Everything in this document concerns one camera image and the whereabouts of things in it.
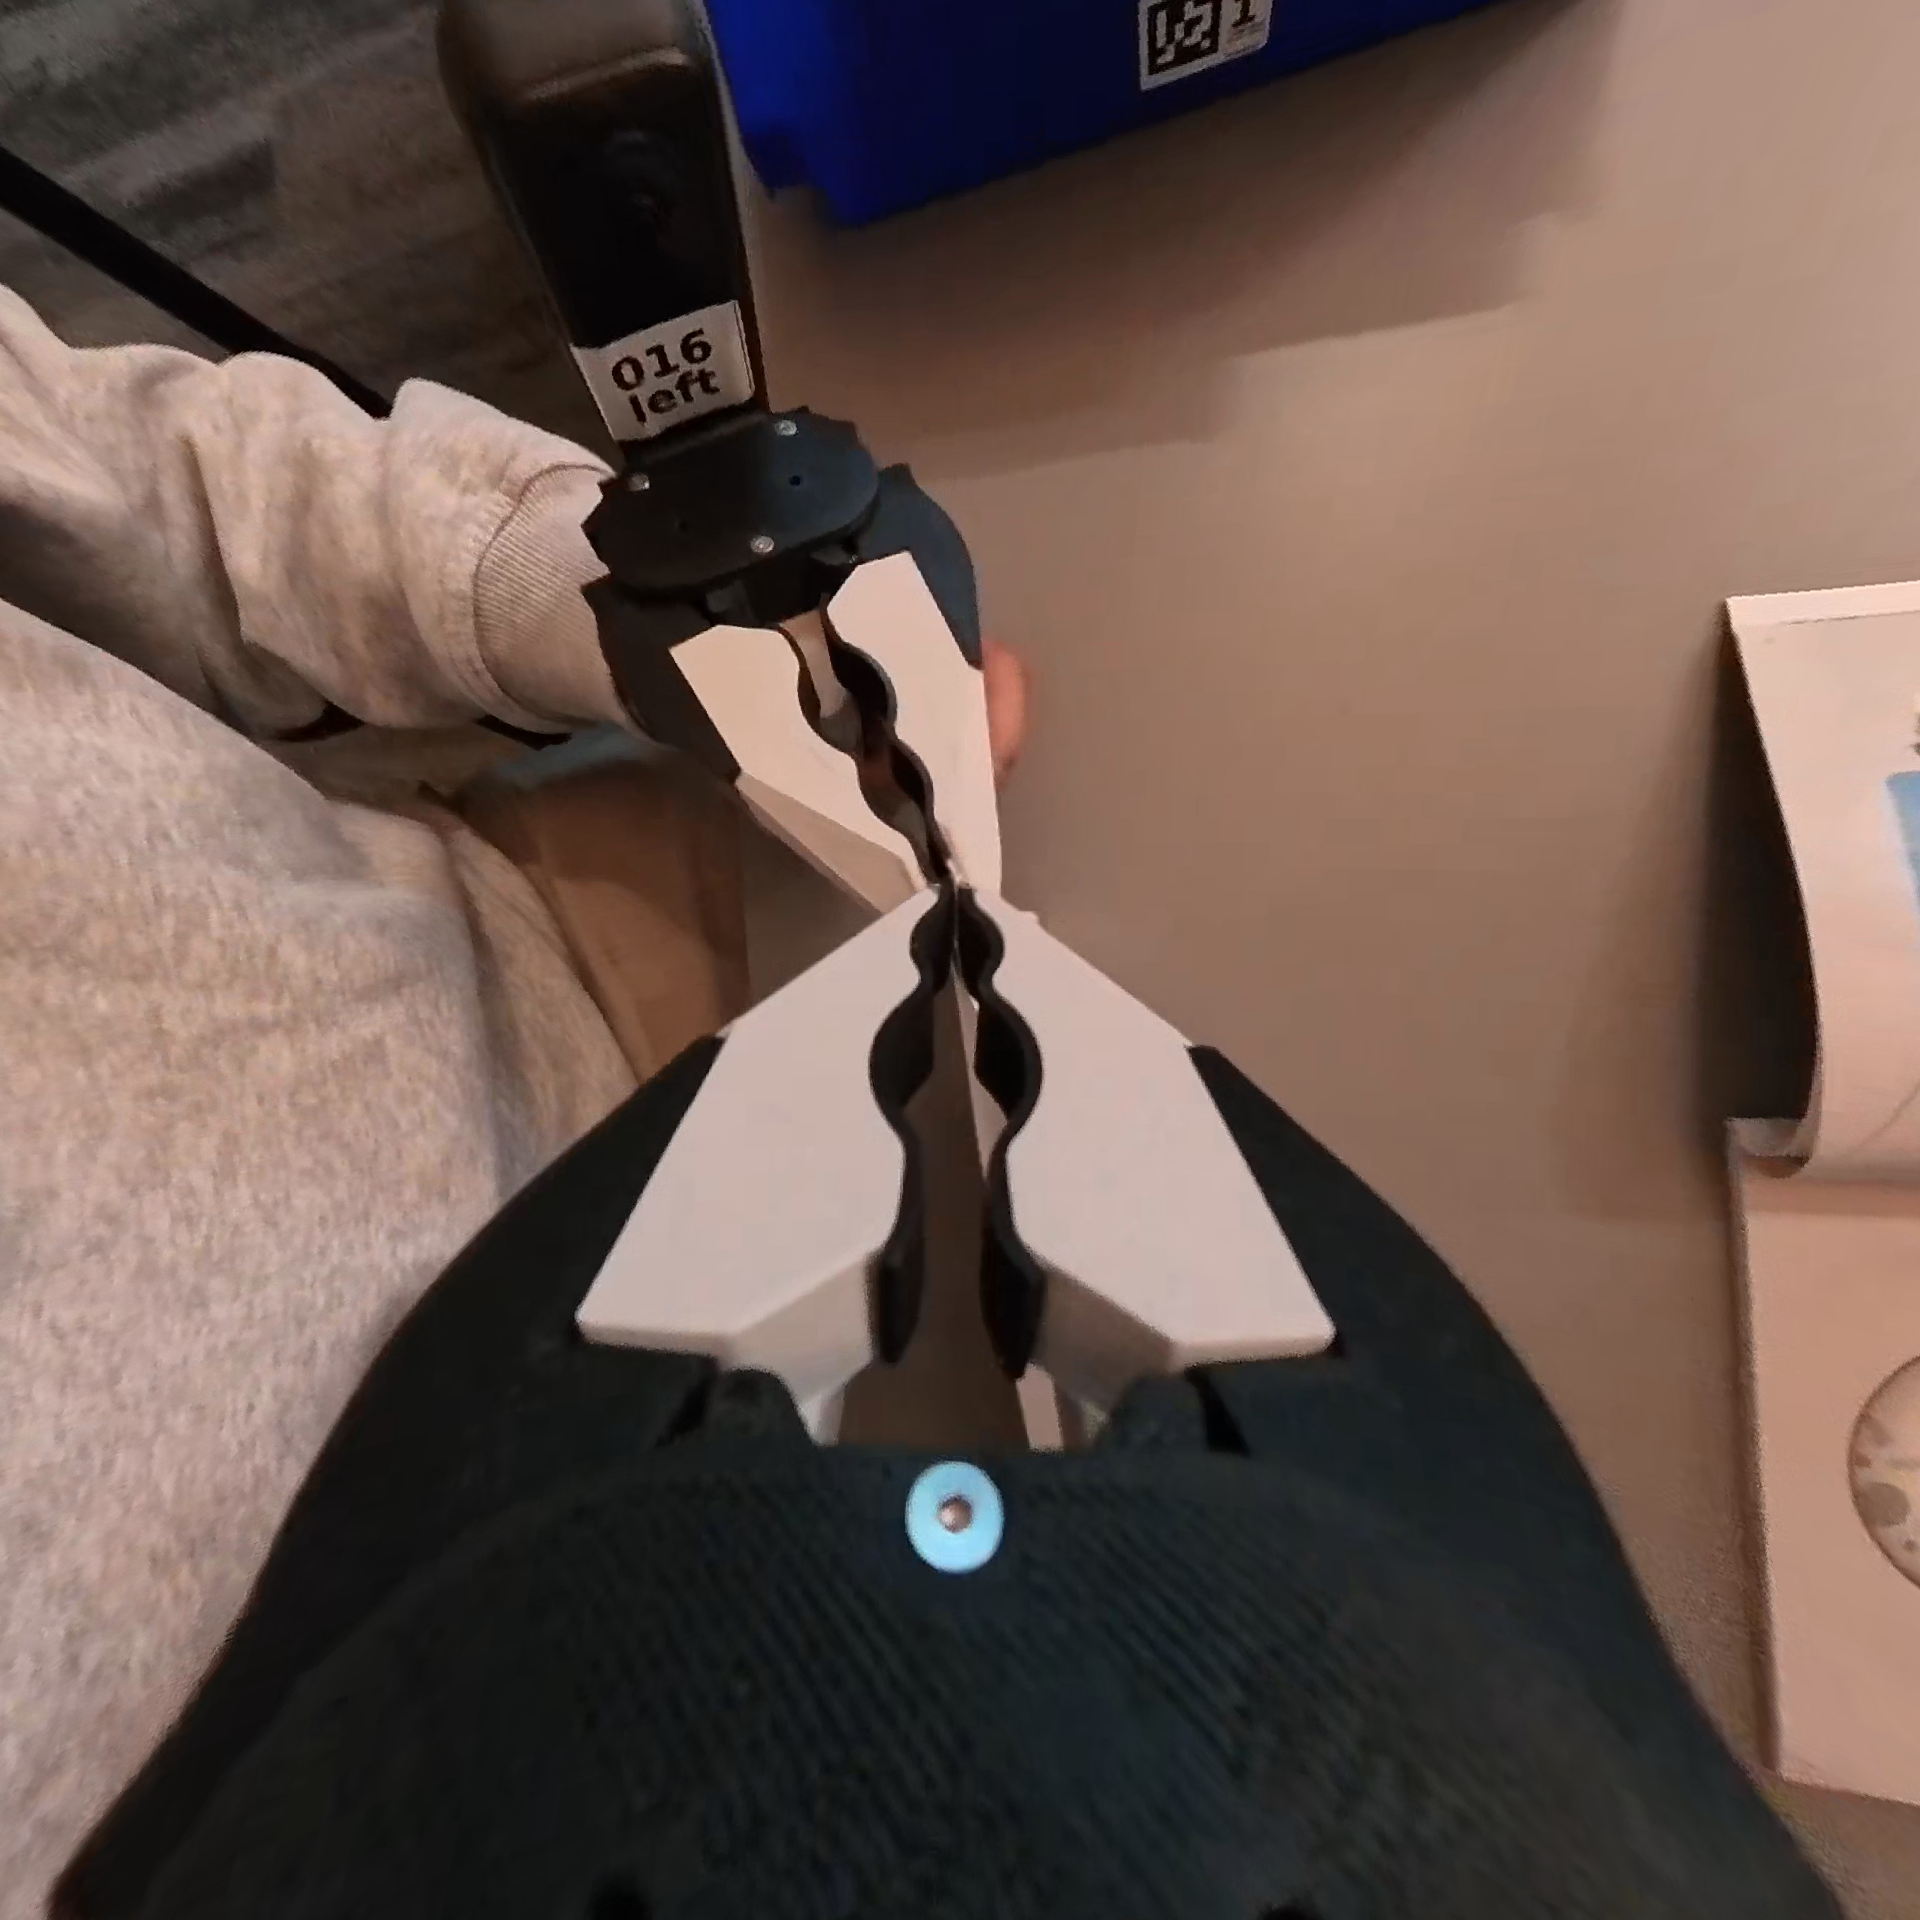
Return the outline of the person's left hand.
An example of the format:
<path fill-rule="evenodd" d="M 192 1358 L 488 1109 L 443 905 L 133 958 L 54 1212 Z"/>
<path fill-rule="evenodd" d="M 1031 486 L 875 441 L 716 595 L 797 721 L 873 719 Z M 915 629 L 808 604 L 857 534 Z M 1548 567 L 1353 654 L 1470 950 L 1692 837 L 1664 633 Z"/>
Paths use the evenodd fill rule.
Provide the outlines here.
<path fill-rule="evenodd" d="M 1033 719 L 1033 683 L 1019 654 L 998 641 L 981 641 L 981 678 L 987 707 L 991 767 L 996 787 L 1006 787 L 1016 767 Z"/>

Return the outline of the blue plastic bin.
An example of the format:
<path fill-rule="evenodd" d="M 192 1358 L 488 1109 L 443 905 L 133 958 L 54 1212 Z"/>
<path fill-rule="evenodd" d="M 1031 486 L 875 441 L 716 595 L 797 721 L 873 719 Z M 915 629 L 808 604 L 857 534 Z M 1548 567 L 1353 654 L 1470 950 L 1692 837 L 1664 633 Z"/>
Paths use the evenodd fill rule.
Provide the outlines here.
<path fill-rule="evenodd" d="M 841 227 L 1480 12 L 1480 3 L 709 3 L 759 183 Z"/>

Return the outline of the white instruction booklet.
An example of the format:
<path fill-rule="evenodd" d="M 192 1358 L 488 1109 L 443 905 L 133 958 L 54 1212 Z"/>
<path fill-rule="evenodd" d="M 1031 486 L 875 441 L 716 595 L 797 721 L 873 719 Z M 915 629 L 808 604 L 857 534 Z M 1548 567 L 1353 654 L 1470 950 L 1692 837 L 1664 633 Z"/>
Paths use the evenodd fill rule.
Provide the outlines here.
<path fill-rule="evenodd" d="M 1767 1760 L 1917 1801 L 1917 584 L 1725 607 L 1807 941 L 1790 1117 L 1725 1129 Z"/>

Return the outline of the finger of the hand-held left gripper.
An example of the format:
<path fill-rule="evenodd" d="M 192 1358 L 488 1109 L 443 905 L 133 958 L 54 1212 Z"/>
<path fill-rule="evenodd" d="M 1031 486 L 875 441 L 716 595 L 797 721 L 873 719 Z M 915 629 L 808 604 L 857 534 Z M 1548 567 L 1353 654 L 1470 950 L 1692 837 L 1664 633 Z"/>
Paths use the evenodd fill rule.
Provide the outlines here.
<path fill-rule="evenodd" d="M 940 876 L 1001 893 L 1001 813 L 985 673 L 909 555 L 863 560 L 822 611 L 835 664 L 851 671 Z"/>
<path fill-rule="evenodd" d="M 808 662 L 781 629 L 709 627 L 671 641 L 663 669 L 686 689 L 677 743 L 709 763 L 750 816 L 817 876 L 877 915 L 959 883 L 929 776 L 896 721 L 877 662 L 846 649 L 854 686 L 837 743 L 808 716 Z"/>

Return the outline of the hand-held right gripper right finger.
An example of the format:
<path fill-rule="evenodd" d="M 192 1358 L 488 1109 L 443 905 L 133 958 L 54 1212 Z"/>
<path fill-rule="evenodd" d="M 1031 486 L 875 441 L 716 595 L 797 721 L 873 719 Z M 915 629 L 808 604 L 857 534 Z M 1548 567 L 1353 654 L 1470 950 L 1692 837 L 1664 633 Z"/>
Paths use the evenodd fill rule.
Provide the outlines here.
<path fill-rule="evenodd" d="M 1188 1037 L 1033 915 L 987 899 L 1009 947 L 1004 991 L 1041 1059 L 1013 1197 L 1047 1269 L 1040 1361 L 1061 1448 L 1083 1446 L 1137 1381 L 1331 1352 L 1332 1319 Z"/>

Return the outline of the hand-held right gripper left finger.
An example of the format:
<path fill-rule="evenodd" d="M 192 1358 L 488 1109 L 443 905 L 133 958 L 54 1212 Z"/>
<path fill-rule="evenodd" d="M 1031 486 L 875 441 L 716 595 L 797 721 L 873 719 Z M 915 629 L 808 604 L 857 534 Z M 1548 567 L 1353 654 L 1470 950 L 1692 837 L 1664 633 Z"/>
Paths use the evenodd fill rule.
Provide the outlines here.
<path fill-rule="evenodd" d="M 734 1019 L 577 1310 L 609 1348 L 780 1381 L 814 1439 L 897 1350 L 886 1280 L 923 1277 L 905 1103 L 928 1076 L 952 886 L 905 899 Z"/>

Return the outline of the person's left forearm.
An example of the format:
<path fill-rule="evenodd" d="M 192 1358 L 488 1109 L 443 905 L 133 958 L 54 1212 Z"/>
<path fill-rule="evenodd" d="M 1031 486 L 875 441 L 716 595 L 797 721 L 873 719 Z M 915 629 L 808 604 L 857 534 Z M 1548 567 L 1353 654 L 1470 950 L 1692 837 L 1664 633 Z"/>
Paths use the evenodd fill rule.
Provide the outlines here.
<path fill-rule="evenodd" d="M 373 417 L 247 352 L 76 348 L 1 292 L 5 717 L 118 662 L 253 736 L 621 724 L 609 467 L 430 379 Z"/>

